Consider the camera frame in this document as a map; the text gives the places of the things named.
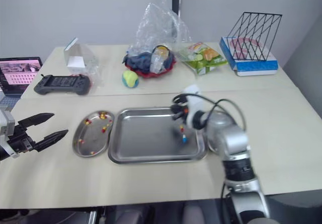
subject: white table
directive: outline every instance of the white table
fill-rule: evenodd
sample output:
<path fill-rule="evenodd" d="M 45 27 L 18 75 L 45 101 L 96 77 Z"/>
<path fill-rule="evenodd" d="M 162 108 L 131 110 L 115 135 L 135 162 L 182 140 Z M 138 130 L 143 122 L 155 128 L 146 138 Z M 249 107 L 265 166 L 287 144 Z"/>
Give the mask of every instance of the white table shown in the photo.
<path fill-rule="evenodd" d="M 223 55 L 218 43 L 207 44 Z M 121 81 L 122 73 L 127 69 L 122 64 L 122 60 L 128 45 L 102 45 L 91 46 L 90 48 L 100 62 L 102 83 L 100 86 L 92 88 L 89 96 L 178 93 L 191 84 L 197 84 L 202 92 L 294 87 L 293 82 L 282 68 L 279 68 L 277 74 L 273 76 L 238 77 L 227 64 L 206 75 L 196 76 L 186 65 L 177 62 L 171 72 L 159 78 L 140 78 L 138 87 L 129 89 Z M 75 96 L 73 93 L 50 93 L 41 96 L 33 90 L 41 80 L 40 74 L 70 75 L 65 64 L 63 50 L 63 47 L 54 49 L 22 98 L 48 99 L 60 96 Z"/>
<path fill-rule="evenodd" d="M 41 153 L 32 151 L 0 163 L 0 208 L 62 208 L 219 197 L 224 174 L 219 157 L 213 153 L 196 162 L 118 165 L 108 159 L 107 153 L 85 159 L 72 151 L 74 131 L 87 114 L 98 109 L 116 114 L 128 107 L 168 106 L 174 95 L 20 100 L 12 111 L 17 120 L 41 112 L 55 113 L 47 122 L 29 128 L 28 133 L 35 140 L 66 128 L 69 133 Z M 244 111 L 253 166 L 265 194 L 322 188 L 322 121 L 297 88 L 204 95 L 229 98 Z"/>

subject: rectangular metal tray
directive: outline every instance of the rectangular metal tray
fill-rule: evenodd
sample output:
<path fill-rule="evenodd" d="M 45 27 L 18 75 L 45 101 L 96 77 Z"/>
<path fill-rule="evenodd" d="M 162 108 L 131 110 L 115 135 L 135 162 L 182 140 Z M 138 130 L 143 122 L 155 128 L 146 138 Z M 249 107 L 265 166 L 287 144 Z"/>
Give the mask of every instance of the rectangular metal tray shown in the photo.
<path fill-rule="evenodd" d="M 111 133 L 109 158 L 118 164 L 193 161 L 207 152 L 202 132 L 185 127 L 169 108 L 131 108 L 118 113 Z"/>

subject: plastic bag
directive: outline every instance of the plastic bag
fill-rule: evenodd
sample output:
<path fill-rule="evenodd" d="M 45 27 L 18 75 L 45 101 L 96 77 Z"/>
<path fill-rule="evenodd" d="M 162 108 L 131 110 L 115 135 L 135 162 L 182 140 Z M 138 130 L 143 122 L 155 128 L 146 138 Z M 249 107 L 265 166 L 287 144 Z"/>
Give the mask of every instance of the plastic bag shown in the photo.
<path fill-rule="evenodd" d="M 99 61 L 89 47 L 74 38 L 65 48 L 64 57 L 71 74 L 83 74 L 91 80 L 91 89 L 102 83 Z"/>
<path fill-rule="evenodd" d="M 227 60 L 208 45 L 199 42 L 180 50 L 177 58 L 187 64 L 196 74 L 206 74 Z"/>
<path fill-rule="evenodd" d="M 183 42 L 192 42 L 186 24 L 172 10 L 150 3 L 136 32 L 135 43 L 129 46 L 128 55 L 152 53 L 158 45 L 178 51 Z"/>

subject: yellow-green ball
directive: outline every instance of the yellow-green ball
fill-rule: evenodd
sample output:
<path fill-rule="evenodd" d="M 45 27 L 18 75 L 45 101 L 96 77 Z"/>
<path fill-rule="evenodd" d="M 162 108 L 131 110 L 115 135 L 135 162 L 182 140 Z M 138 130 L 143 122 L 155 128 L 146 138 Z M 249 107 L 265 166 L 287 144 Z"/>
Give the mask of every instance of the yellow-green ball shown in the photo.
<path fill-rule="evenodd" d="M 129 88 L 137 87 L 139 83 L 137 74 L 131 70 L 126 70 L 125 72 L 123 72 L 122 81 L 124 85 Z"/>

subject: laptop screen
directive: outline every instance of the laptop screen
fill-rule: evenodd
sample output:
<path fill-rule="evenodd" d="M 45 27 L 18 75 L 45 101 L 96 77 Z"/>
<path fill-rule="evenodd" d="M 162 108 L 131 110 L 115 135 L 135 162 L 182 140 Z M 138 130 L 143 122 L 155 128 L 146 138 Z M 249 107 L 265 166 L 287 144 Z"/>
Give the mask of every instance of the laptop screen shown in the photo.
<path fill-rule="evenodd" d="M 0 87 L 6 96 L 21 95 L 40 70 L 40 58 L 0 59 Z"/>

